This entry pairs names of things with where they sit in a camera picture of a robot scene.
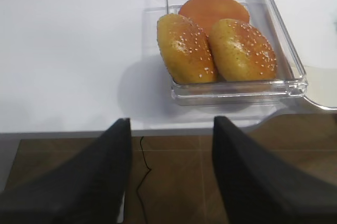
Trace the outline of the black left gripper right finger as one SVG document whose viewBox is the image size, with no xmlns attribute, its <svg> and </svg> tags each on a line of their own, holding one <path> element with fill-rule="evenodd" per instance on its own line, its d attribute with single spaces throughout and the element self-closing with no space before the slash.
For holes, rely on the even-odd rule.
<svg viewBox="0 0 337 224">
<path fill-rule="evenodd" d="M 229 223 L 336 223 L 336 186 L 214 118 L 212 163 Z"/>
</svg>

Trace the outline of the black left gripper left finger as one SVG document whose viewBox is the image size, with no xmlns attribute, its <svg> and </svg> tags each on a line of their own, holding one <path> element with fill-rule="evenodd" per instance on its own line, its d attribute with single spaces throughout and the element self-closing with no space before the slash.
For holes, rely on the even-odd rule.
<svg viewBox="0 0 337 224">
<path fill-rule="evenodd" d="M 117 223 L 132 164 L 129 119 L 81 152 L 1 194 L 1 223 Z"/>
</svg>

